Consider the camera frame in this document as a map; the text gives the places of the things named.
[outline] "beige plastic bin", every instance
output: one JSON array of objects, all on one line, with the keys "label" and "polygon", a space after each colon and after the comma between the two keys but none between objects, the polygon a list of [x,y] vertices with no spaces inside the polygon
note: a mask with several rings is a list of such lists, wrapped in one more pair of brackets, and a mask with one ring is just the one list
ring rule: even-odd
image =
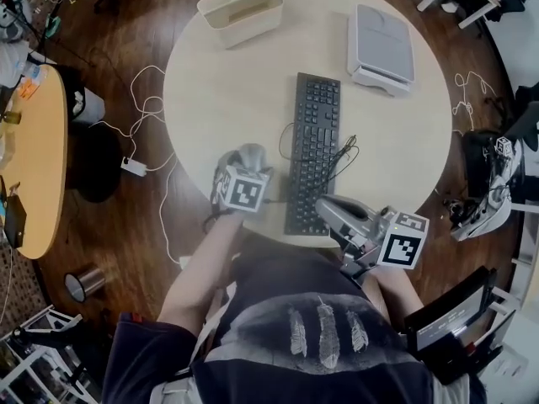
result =
[{"label": "beige plastic bin", "polygon": [[278,27],[283,0],[200,0],[197,8],[217,41],[230,48]]}]

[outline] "white wall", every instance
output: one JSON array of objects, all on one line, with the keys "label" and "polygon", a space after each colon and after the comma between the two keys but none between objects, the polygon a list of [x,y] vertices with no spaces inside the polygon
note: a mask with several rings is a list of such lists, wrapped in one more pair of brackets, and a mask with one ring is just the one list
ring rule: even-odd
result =
[{"label": "white wall", "polygon": [[481,375],[488,404],[537,404],[539,402],[539,325],[516,313],[504,343],[528,359],[524,375],[517,380],[494,374],[492,363]]},{"label": "white wall", "polygon": [[539,82],[539,0],[524,5],[525,12],[505,13],[498,23],[487,21],[514,91]]}]

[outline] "metal trash can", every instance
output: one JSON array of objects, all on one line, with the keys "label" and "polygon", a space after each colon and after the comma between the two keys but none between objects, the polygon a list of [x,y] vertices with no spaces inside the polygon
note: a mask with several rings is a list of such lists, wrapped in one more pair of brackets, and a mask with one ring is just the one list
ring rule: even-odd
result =
[{"label": "metal trash can", "polygon": [[90,295],[103,288],[104,274],[98,267],[91,266],[79,274],[66,274],[64,285],[76,302],[84,302]]}]

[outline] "yellow wooden table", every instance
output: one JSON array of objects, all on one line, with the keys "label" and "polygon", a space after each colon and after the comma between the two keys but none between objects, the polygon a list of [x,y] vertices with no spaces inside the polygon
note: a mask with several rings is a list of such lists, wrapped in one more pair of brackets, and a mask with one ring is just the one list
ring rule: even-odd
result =
[{"label": "yellow wooden table", "polygon": [[26,225],[19,252],[31,259],[43,256],[54,241],[67,165],[66,92],[53,67],[41,68],[46,78],[30,99],[13,94],[12,111],[20,112],[21,120],[5,128],[14,134],[15,152],[0,171],[8,194],[11,186],[20,183],[17,194],[26,211]]}]

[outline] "shirt sleeve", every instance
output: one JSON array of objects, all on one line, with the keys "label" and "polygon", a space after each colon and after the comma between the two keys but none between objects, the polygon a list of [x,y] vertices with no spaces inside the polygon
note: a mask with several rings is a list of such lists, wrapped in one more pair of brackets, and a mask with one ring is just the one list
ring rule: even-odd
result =
[{"label": "shirt sleeve", "polygon": [[186,329],[122,313],[104,377],[103,404],[147,404],[156,385],[189,365],[196,337]]}]

